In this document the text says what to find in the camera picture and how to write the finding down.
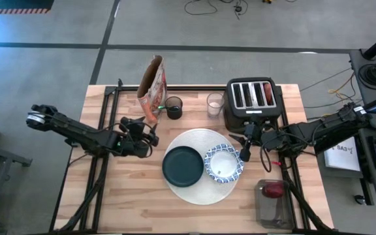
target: paper bag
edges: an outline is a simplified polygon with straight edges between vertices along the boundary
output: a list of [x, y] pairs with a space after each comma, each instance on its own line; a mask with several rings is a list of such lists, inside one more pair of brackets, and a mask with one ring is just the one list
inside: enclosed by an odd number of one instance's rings
[[155, 55], [143, 75], [142, 82], [137, 90], [137, 99], [150, 123], [157, 123], [160, 113], [159, 106], [165, 105], [166, 78], [164, 59]]

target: black cup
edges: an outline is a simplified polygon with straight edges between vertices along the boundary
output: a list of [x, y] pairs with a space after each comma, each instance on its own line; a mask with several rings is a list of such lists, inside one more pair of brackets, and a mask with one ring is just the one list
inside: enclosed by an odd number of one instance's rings
[[164, 102], [168, 118], [177, 120], [182, 117], [182, 101], [178, 97], [169, 97]]

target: patterned bowl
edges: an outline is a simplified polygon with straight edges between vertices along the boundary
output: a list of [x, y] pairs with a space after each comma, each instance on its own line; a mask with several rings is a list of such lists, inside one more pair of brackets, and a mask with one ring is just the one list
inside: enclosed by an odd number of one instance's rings
[[218, 183], [235, 181], [243, 172], [244, 162], [240, 160], [239, 151], [233, 146], [219, 144], [208, 150], [204, 166], [211, 178]]

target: wooden table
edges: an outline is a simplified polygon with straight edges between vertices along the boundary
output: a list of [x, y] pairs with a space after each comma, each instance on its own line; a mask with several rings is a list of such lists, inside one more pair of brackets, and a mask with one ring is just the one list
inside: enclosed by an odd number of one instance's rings
[[[306, 121], [298, 85], [281, 85], [289, 123]], [[80, 121], [97, 128], [105, 86], [89, 86]], [[181, 119], [169, 120], [162, 114], [157, 135], [159, 145], [147, 159], [138, 157], [112, 157], [108, 164], [104, 196], [98, 232], [141, 233], [141, 232], [270, 232], [255, 220], [254, 186], [261, 179], [281, 179], [279, 167], [274, 166], [267, 173], [259, 159], [259, 148], [251, 148], [251, 160], [245, 163], [243, 174], [235, 189], [224, 200], [209, 206], [197, 206], [178, 198], [163, 178], [161, 166], [169, 143], [177, 135], [194, 128], [207, 128], [223, 134], [236, 149], [239, 143], [228, 136], [223, 114], [219, 119], [210, 119], [206, 113], [206, 97], [210, 91], [171, 91], [183, 101]], [[139, 118], [142, 109], [136, 100], [136, 92], [122, 91], [119, 95], [117, 118]], [[81, 156], [82, 149], [72, 152], [71, 160]], [[271, 151], [272, 161], [277, 153]], [[55, 228], [62, 227], [82, 202], [91, 157], [83, 158], [70, 166], [61, 202], [56, 217]], [[304, 195], [315, 213], [329, 227], [333, 227], [330, 210], [317, 165], [312, 155], [302, 154], [298, 158], [298, 168]], [[298, 203], [294, 199], [298, 227], [302, 221]], [[88, 224], [92, 221], [90, 208]]]

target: toaster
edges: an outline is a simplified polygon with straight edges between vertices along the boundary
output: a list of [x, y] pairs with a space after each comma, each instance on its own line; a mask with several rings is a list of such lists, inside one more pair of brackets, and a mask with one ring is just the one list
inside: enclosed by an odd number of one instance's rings
[[281, 96], [271, 78], [231, 79], [223, 95], [227, 130], [243, 134], [251, 120], [275, 125], [282, 112]]

